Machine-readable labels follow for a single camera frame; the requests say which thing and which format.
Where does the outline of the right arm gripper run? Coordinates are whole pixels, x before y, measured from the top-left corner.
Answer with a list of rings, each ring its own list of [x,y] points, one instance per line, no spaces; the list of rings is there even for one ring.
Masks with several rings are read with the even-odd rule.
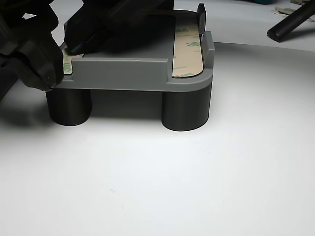
[[[50,0],[0,2],[0,96],[17,80],[50,91],[63,79],[63,53],[52,37],[59,20]]]

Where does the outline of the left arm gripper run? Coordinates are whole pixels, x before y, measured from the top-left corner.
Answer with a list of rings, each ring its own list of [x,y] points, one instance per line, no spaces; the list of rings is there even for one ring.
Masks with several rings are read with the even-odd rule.
[[[72,55],[95,52],[104,43],[133,34],[149,34],[159,25],[158,10],[173,10],[172,0],[86,0],[64,25],[64,42]]]

